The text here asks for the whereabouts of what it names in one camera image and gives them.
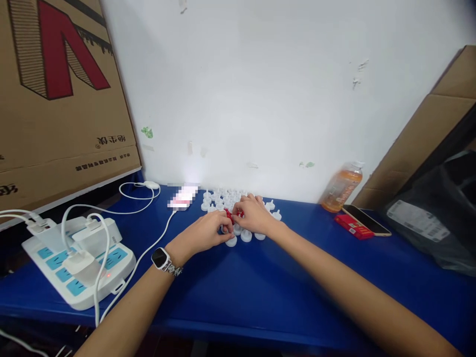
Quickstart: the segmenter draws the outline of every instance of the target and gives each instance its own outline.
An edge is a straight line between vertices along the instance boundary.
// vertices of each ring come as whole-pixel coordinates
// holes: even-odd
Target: wrist
[[[186,246],[181,244],[179,237],[175,237],[165,246],[165,251],[169,254],[172,264],[176,267],[183,267],[185,263],[193,256],[193,253]]]
[[[267,229],[266,236],[274,240],[282,231],[287,228],[284,222],[274,220]]]

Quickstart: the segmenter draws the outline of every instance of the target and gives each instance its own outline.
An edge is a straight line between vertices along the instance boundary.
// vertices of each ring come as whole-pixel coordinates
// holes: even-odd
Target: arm
[[[227,227],[230,233],[219,235],[217,230],[221,225]],[[181,267],[194,254],[233,238],[232,232],[232,223],[225,212],[208,213],[175,237],[165,250],[174,265]],[[75,356],[134,356],[173,281],[172,274],[152,265]]]
[[[261,197],[242,197],[233,216],[245,229],[267,235],[292,256],[378,346],[393,356],[462,356],[418,316],[339,260],[305,240],[264,208]]]

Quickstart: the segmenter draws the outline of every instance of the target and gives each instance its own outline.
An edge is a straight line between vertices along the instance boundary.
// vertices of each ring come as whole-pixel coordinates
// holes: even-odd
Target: white cable
[[[27,211],[27,210],[3,210],[3,211],[0,211],[0,214],[2,214],[2,213],[15,213],[15,212],[27,213],[27,214],[34,213],[34,212],[31,212],[31,211]]]
[[[109,255],[109,249],[111,247],[111,236],[109,234],[109,229],[108,226],[106,225],[106,221],[104,220],[103,216],[101,216],[99,213],[91,213],[88,218],[91,217],[97,217],[103,224],[104,230],[106,231],[106,252],[104,253],[103,257],[103,263],[101,264],[101,268],[99,269],[98,276],[96,278],[96,282],[94,283],[94,293],[93,293],[93,299],[94,299],[94,321],[96,323],[96,327],[99,326],[99,317],[100,317],[100,311],[99,311],[99,301],[98,301],[98,287],[99,287],[99,281],[101,279],[101,274],[104,270],[104,267],[106,265],[106,260],[108,260],[108,255]]]
[[[45,223],[45,220],[43,218],[41,218],[38,213],[35,213],[35,212],[32,212],[32,211],[27,211],[27,210],[22,210],[22,209],[3,210],[3,211],[0,211],[0,214],[15,213],[15,212],[28,214],[30,216],[30,218],[32,218],[38,224],[44,224]]]
[[[61,355],[61,352],[63,352],[64,348],[66,347],[66,345],[64,345],[63,347],[61,347],[61,350],[58,351],[58,353],[56,354],[55,357],[58,357],[59,355]]]
[[[2,217],[19,218],[19,219],[23,220],[26,224],[33,223],[33,221],[30,221],[28,218],[23,217],[23,216],[19,216],[19,215],[13,215],[13,214],[0,215],[0,218],[2,218]]]
[[[108,308],[104,311],[103,313],[103,316],[101,316],[101,322],[103,322],[104,318],[106,317],[106,315],[108,314],[109,310],[111,309],[111,307],[113,307],[113,305],[116,303],[116,301],[119,299],[120,295],[122,294],[122,292],[125,290],[125,288],[127,288],[127,285],[130,283],[130,281],[132,280],[132,277],[134,276],[134,273],[135,271],[137,270],[137,267],[139,266],[139,263],[141,261],[141,259],[144,257],[145,254],[147,254],[148,251],[150,251],[158,242],[160,242],[160,240],[162,239],[162,237],[165,235],[165,233],[167,232],[167,228],[169,227],[169,222],[170,222],[170,219],[174,216],[174,214],[176,213],[177,211],[172,211],[172,214],[170,215],[169,219],[167,220],[167,224],[165,225],[165,229],[164,229],[164,232],[162,233],[162,235],[159,237],[159,239],[157,239],[150,247],[148,247],[145,252],[142,253],[142,255],[139,257],[139,259],[137,260],[137,263],[135,264],[134,266],[134,270],[132,271],[132,273],[130,274],[129,276],[129,279],[126,281],[126,283],[124,284],[124,286],[121,288],[121,290],[119,291],[119,293],[116,295],[116,297],[114,298],[114,300],[109,304]]]
[[[33,353],[36,353],[40,356],[43,356],[43,357],[49,357],[46,353],[44,353],[43,351],[40,351],[40,350],[36,350],[34,348],[32,348],[29,344],[27,344],[25,341],[15,337],[15,336],[12,336],[12,335],[9,335],[8,333],[6,333],[4,330],[1,330],[0,329],[0,336],[3,336],[5,338],[8,338],[9,340],[13,341],[13,342],[16,342],[18,343],[21,347],[23,347],[24,349],[30,351],[30,352],[33,352]]]
[[[121,184],[119,186],[119,192],[125,196],[125,197],[128,197],[128,198],[132,198],[132,199],[138,199],[138,200],[143,200],[143,199],[150,199],[150,202],[144,207],[144,208],[141,208],[140,210],[138,211],[135,211],[135,212],[112,212],[112,211],[108,211],[108,210],[105,210],[103,208],[99,208],[99,207],[95,207],[95,206],[91,206],[91,205],[86,205],[86,204],[76,204],[76,205],[72,205],[70,207],[68,207],[68,209],[64,212],[63,214],[63,219],[61,220],[61,238],[63,239],[63,244],[64,246],[66,247],[66,251],[68,252],[69,255],[71,255],[73,253],[71,247],[69,246],[67,240],[66,240],[66,227],[65,227],[65,224],[66,224],[66,220],[68,218],[68,213],[71,211],[71,209],[73,209],[74,207],[88,207],[88,208],[94,208],[94,209],[97,209],[97,210],[100,210],[102,212],[107,212],[107,213],[113,213],[113,214],[134,214],[134,213],[139,213],[139,212],[142,212],[143,210],[145,210],[147,207],[149,207],[152,203],[152,201],[154,200],[154,198],[158,197],[159,194],[160,194],[160,185],[159,185],[159,192],[157,194],[155,194],[154,190],[153,189],[150,189],[152,191],[152,197],[148,197],[148,198],[137,198],[137,197],[132,197],[132,196],[128,196],[126,194],[124,194],[121,190],[122,186],[124,186],[125,184],[133,184],[134,186],[137,186],[137,187],[143,187],[145,186],[143,183],[136,183],[136,182],[124,182],[123,184]]]

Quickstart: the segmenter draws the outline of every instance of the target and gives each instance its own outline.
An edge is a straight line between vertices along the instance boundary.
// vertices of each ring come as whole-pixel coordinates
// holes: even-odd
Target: hand
[[[243,218],[237,216],[239,211],[244,212]],[[268,237],[273,227],[279,223],[264,207],[261,196],[254,197],[251,193],[248,197],[242,196],[240,202],[235,203],[233,220],[246,230]]]
[[[227,234],[218,234],[221,225],[223,225],[224,231],[228,232]],[[233,225],[231,220],[227,218],[227,214],[222,211],[215,211],[207,213],[188,226],[187,229],[167,244],[165,250],[176,266],[182,266],[196,253],[209,250],[211,247],[226,242],[234,236]]]

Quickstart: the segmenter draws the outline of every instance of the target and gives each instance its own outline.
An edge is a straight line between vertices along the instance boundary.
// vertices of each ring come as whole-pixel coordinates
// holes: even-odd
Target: white power strip
[[[72,236],[85,228],[86,219],[78,217],[66,222],[66,234]],[[53,253],[37,237],[33,236],[22,243],[23,249],[40,268],[41,272],[58,291],[61,297],[75,310],[86,310],[94,305],[94,286],[86,287],[76,280],[64,267],[63,261],[68,257],[65,251]],[[101,254],[96,260],[102,264]],[[98,300],[101,301],[110,293],[117,294],[125,278],[135,266],[132,250],[122,243],[110,248],[106,261],[106,274],[99,281]]]

